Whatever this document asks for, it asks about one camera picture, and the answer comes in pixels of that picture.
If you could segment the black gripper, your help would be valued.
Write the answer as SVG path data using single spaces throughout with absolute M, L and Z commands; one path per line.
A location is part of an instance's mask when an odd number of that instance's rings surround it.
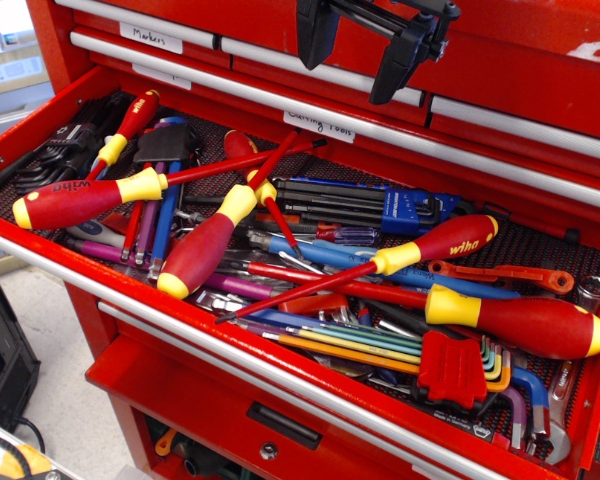
M 370 103 L 388 103 L 426 60 L 444 55 L 452 22 L 461 10 L 454 1 L 398 1 L 416 11 L 411 19 L 375 5 L 373 1 L 298 0 L 298 55 L 308 70 L 333 52 L 340 15 L 389 38 L 370 93 Z

